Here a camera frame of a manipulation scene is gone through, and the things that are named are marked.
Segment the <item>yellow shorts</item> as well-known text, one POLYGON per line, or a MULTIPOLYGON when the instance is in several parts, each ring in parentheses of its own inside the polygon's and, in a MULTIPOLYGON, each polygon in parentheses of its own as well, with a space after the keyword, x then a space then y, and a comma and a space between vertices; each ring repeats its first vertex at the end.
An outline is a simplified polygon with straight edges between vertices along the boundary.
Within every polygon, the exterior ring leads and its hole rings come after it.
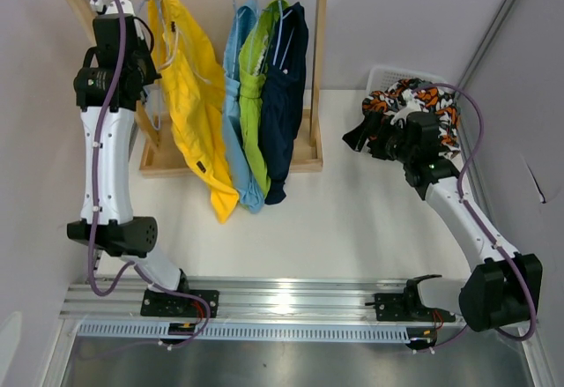
POLYGON ((209 37, 180 0, 152 0, 148 17, 149 26, 160 30, 160 53, 152 59, 159 67, 174 143, 207 185, 211 207, 224 223, 239 202, 221 133, 224 71, 209 37))

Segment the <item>blue hanger of yellow shorts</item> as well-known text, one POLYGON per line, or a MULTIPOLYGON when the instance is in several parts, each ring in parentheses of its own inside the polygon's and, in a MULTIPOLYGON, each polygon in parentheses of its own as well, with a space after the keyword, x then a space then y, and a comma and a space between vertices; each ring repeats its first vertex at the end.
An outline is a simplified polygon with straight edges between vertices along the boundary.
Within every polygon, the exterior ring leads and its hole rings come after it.
MULTIPOLYGON (((143 12, 143 9, 148 8, 148 5, 151 1, 152 0, 142 0, 137 10, 139 12, 143 12)), ((151 27, 150 29, 153 34, 153 38, 155 40, 154 46, 151 47, 151 51, 153 55, 154 54, 158 55, 160 53, 160 45, 159 45, 160 30, 158 28, 152 29, 151 27)), ((145 104, 145 107, 147 110, 151 112, 151 120, 150 120, 151 126, 155 130, 161 130, 164 104, 163 104, 160 82, 157 81, 154 87, 147 88, 146 91, 148 92, 148 94, 147 94, 147 103, 145 104)))

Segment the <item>light blue shorts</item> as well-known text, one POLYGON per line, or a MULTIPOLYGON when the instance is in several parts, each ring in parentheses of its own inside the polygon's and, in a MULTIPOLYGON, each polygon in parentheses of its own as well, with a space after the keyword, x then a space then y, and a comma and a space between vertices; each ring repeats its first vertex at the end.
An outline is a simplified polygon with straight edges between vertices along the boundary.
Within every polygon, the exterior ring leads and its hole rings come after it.
POLYGON ((230 75, 230 56, 228 43, 230 33, 226 42, 223 58, 223 70, 225 80, 225 99, 222 106, 221 133, 226 147, 226 161, 229 166, 231 180, 236 192, 239 194, 239 203, 250 213, 258 213, 264 205, 264 195, 256 178, 253 176, 248 160, 242 146, 241 133, 241 107, 240 99, 240 70, 239 53, 245 40, 247 40, 251 29, 256 23, 255 0, 248 0, 239 7, 239 34, 237 52, 238 78, 230 75))

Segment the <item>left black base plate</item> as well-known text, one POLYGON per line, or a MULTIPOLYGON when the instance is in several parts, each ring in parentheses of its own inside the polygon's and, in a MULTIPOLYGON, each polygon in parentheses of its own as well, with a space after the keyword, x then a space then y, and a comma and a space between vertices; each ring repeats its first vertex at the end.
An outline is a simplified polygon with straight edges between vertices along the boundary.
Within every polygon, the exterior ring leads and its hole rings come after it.
MULTIPOLYGON (((218 290, 191 290, 189 292, 206 301, 215 318, 219 307, 218 290)), ((204 305, 195 300, 146 289, 140 309, 141 316, 205 318, 204 305)))

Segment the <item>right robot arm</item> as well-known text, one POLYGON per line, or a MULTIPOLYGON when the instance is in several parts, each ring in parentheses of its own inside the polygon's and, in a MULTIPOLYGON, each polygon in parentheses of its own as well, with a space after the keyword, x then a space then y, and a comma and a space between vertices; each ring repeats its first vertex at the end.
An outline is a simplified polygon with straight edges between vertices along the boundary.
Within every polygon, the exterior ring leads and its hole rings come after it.
POLYGON ((412 112, 396 125, 389 115, 372 112, 343 136, 354 151, 366 147, 372 157, 398 161, 406 182, 442 219, 471 269, 467 279, 429 274, 409 279, 402 307, 412 319, 433 310, 459 315, 476 331, 503 332, 527 322, 525 341, 536 330, 543 266, 534 254, 522 254, 464 194, 462 173, 441 155, 436 115, 412 112))

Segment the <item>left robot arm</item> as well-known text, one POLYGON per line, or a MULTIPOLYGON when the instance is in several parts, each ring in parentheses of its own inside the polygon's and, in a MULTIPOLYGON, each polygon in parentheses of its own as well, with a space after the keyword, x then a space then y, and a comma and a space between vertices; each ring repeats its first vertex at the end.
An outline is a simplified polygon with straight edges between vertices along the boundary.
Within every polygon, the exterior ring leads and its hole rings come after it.
POLYGON ((73 86, 85 134, 85 195, 77 221, 67 236, 87 249, 88 278, 99 296, 110 294, 95 284, 98 251, 124 262, 163 292, 160 306, 171 316, 190 308, 185 273, 157 246, 155 218, 136 216, 130 201, 129 148, 137 103, 145 87, 159 78, 151 59, 152 32, 138 17, 116 13, 93 20, 95 46, 85 53, 73 86))

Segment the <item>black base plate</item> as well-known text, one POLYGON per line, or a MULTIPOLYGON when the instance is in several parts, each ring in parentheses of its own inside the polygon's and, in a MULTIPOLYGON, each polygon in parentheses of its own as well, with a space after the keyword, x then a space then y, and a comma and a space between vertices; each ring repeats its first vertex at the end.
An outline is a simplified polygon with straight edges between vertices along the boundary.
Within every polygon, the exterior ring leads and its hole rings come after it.
MULTIPOLYGON (((219 307, 218 290, 191 290, 189 292, 206 301, 215 318, 219 307)), ((140 309, 141 316, 205 318, 204 305, 195 300, 146 289, 140 309)))
POLYGON ((380 322, 454 323, 456 317, 453 313, 445 309, 426 307, 419 298, 419 283, 436 278, 440 278, 440 275, 429 274, 408 279, 400 293, 376 293, 364 306, 372 308, 380 322))

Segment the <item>orange camouflage shorts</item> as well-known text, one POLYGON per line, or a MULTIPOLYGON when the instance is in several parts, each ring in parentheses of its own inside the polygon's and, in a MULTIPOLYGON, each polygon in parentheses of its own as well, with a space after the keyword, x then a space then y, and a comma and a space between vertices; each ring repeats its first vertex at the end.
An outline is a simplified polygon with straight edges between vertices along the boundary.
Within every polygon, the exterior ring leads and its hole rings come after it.
POLYGON ((454 159, 460 153, 458 124, 460 110, 454 94, 420 78, 403 78, 383 91, 373 91, 362 101, 365 117, 383 114, 384 124, 403 129, 409 114, 421 111, 434 114, 439 123, 441 156, 454 159))

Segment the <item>aluminium mounting rail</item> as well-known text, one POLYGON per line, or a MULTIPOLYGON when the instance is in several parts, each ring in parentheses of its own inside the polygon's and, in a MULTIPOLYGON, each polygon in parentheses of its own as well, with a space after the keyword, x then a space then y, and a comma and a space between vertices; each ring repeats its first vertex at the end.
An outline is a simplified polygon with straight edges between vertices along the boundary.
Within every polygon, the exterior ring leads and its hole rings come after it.
MULTIPOLYGON (((403 279, 189 278, 193 289, 219 291, 217 324, 378 324, 365 304, 404 285, 403 279)), ((126 277, 111 295, 99 297, 77 282, 68 287, 59 317, 142 320, 145 289, 140 278, 126 277)))

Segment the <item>blue hanger of light-blue shorts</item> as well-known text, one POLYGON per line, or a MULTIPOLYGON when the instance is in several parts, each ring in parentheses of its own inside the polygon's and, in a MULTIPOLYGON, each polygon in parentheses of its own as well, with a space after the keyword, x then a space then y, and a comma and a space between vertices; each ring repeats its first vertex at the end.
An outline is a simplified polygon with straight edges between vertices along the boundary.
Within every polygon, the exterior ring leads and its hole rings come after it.
POLYGON ((239 6, 236 0, 232 0, 234 11, 234 21, 232 24, 230 38, 228 43, 229 56, 230 56, 230 75, 233 78, 238 78, 237 70, 237 52, 238 52, 238 34, 239 34, 239 6))

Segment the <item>wooden clothes rack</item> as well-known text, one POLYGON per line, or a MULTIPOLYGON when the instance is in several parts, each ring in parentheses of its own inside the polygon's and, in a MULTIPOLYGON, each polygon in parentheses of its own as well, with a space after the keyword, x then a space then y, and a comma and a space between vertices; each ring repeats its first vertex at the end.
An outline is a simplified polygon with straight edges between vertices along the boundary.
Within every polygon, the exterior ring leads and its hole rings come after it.
MULTIPOLYGON (((94 12, 90 0, 66 0, 77 17, 91 43, 93 35, 94 12)), ((312 34, 313 67, 308 73, 312 76, 312 88, 306 91, 301 126, 294 141, 293 160, 290 171, 293 173, 313 173, 323 170, 323 149, 319 127, 320 86, 323 76, 324 38, 326 27, 327 0, 316 0, 315 28, 312 34)), ((189 175, 191 171, 174 145, 170 133, 170 118, 164 118, 164 128, 156 130, 142 106, 137 107, 135 121, 145 136, 145 147, 141 155, 139 171, 147 178, 175 177, 189 175)))

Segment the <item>white plastic basket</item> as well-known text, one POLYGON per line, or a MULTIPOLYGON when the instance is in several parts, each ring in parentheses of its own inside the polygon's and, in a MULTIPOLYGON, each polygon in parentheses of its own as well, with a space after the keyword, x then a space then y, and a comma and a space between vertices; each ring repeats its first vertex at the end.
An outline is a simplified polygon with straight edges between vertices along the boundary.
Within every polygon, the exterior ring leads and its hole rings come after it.
POLYGON ((436 115, 449 111, 456 115, 455 95, 440 83, 442 79, 424 72, 376 65, 369 72, 362 114, 395 115, 406 110, 436 115))

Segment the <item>navy blue shorts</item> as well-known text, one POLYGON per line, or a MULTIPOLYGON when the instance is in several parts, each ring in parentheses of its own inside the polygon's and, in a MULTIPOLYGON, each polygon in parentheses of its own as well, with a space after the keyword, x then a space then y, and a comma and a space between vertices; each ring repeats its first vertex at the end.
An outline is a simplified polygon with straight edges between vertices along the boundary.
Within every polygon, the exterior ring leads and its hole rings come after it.
POLYGON ((270 53, 272 59, 266 63, 270 65, 273 71, 272 80, 284 94, 284 105, 280 109, 280 132, 285 135, 287 141, 287 152, 291 154, 291 158, 286 161, 288 164, 287 171, 282 174, 278 183, 271 185, 269 198, 274 202, 267 205, 276 205, 286 198, 284 186, 286 178, 289 175, 291 161, 293 157, 294 140, 297 138, 302 119, 303 97, 307 78, 307 51, 309 30, 305 20, 305 9, 301 3, 297 2, 286 8, 284 11, 282 41, 280 45, 279 61, 282 61, 282 69, 272 64, 274 49, 276 46, 275 36, 272 38, 274 42, 271 44, 270 53))

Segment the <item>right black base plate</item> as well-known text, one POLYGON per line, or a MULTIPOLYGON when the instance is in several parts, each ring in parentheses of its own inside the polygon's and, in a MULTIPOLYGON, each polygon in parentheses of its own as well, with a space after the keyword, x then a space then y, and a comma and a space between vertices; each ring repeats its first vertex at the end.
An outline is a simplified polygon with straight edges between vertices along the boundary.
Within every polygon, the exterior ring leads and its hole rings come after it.
POLYGON ((419 283, 436 278, 440 278, 440 275, 429 274, 408 279, 400 293, 376 293, 364 306, 372 308, 380 322, 454 323, 456 317, 453 313, 445 309, 426 307, 419 298, 419 283))

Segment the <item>lime green shorts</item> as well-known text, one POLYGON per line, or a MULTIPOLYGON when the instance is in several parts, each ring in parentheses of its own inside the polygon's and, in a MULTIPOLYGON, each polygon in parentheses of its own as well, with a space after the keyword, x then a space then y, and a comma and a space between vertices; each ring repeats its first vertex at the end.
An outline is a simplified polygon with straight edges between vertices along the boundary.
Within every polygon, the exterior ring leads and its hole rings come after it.
POLYGON ((271 185, 287 171, 285 135, 280 132, 280 109, 284 94, 272 80, 273 71, 266 62, 272 59, 272 39, 278 20, 288 7, 286 0, 274 0, 261 12, 239 53, 240 123, 242 145, 247 162, 267 204, 271 185))

